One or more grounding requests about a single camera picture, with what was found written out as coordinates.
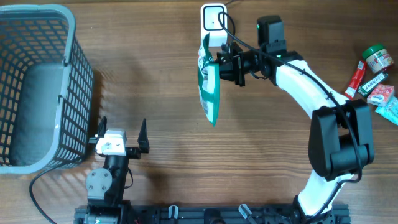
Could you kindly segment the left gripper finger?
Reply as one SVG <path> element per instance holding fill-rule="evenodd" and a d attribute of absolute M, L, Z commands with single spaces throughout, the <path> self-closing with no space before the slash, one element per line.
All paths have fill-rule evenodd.
<path fill-rule="evenodd" d="M 137 143 L 139 145 L 139 150 L 141 153 L 149 153 L 150 146 L 149 146 L 149 139 L 147 136 L 147 121 L 143 119 L 141 129 L 139 132 L 139 136 L 137 139 Z"/>
<path fill-rule="evenodd" d="M 105 116 L 102 117 L 101 121 L 99 122 L 97 132 L 95 134 L 95 138 L 99 139 L 102 138 L 107 130 L 107 118 Z"/>

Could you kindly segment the green 3M gloves package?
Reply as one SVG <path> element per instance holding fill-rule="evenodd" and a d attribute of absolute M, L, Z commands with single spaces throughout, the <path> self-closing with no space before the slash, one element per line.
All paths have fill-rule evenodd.
<path fill-rule="evenodd" d="M 200 103 L 207 120 L 216 126 L 220 107 L 220 66 L 213 60 L 207 34 L 198 50 L 197 77 Z"/>

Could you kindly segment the red toothpaste tube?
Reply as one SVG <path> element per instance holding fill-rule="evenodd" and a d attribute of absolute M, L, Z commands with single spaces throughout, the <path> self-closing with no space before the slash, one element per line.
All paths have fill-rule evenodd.
<path fill-rule="evenodd" d="M 348 88 L 345 91 L 345 96 L 352 100 L 355 96 L 356 91 L 361 84 L 363 77 L 366 73 L 366 62 L 364 60 L 360 60 L 358 66 L 352 76 Z"/>

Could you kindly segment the green lid plastic jar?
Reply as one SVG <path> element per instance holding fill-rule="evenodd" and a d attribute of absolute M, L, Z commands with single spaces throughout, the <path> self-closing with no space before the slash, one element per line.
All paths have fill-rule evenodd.
<path fill-rule="evenodd" d="M 376 44 L 366 49 L 362 53 L 362 58 L 375 75 L 388 70 L 394 65 L 392 57 L 382 44 Z"/>

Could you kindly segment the red white small packet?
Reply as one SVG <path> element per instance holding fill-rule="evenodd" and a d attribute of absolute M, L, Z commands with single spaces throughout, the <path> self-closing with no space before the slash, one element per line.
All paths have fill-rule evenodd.
<path fill-rule="evenodd" d="M 395 88 L 392 85 L 378 84 L 367 97 L 367 103 L 376 106 L 386 106 L 395 94 Z"/>

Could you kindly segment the light green wipes packet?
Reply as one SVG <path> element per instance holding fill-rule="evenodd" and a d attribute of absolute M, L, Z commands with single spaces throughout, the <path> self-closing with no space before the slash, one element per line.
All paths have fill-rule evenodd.
<path fill-rule="evenodd" d="M 396 97 L 393 96 L 386 106 L 378 106 L 375 112 L 393 124 L 398 125 L 398 100 Z"/>

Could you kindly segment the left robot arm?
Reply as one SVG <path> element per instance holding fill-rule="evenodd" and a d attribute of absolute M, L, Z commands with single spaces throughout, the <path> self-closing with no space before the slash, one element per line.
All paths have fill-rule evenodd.
<path fill-rule="evenodd" d="M 88 204 L 75 210 L 75 223 L 140 223 L 139 216 L 129 200 L 123 199 L 124 191 L 132 185 L 126 185 L 131 159 L 140 159 L 149 153 L 147 122 L 141 124 L 137 147 L 126 145 L 127 137 L 123 129 L 108 129 L 104 116 L 95 136 L 89 143 L 95 146 L 95 153 L 104 157 L 104 165 L 92 170 L 85 180 L 88 191 Z"/>

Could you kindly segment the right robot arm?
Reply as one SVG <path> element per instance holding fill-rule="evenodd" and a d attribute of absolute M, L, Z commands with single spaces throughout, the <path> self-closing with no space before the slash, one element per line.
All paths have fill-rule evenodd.
<path fill-rule="evenodd" d="M 286 91 L 308 114 L 311 125 L 308 159 L 312 173 L 291 205 L 271 205 L 266 223 L 349 223 L 346 205 L 334 199 L 345 184 L 356 184 L 374 160 L 371 112 L 362 100 L 337 93 L 317 77 L 303 57 L 288 51 L 284 24 L 277 15 L 257 20 L 258 46 L 237 37 L 216 56 L 221 79 L 244 85 L 251 74 Z"/>

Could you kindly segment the grey plastic shopping basket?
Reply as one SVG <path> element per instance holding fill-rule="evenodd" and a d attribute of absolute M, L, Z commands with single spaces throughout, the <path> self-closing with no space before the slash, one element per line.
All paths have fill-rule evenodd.
<path fill-rule="evenodd" d="M 78 165 L 94 72 L 59 4 L 1 7 L 1 174 Z"/>

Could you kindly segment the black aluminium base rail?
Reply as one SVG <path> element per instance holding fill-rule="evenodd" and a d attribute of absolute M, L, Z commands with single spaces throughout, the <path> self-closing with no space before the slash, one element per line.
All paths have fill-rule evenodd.
<path fill-rule="evenodd" d="M 247 207 L 169 207 L 78 208 L 74 223 L 298 223 L 289 204 Z"/>

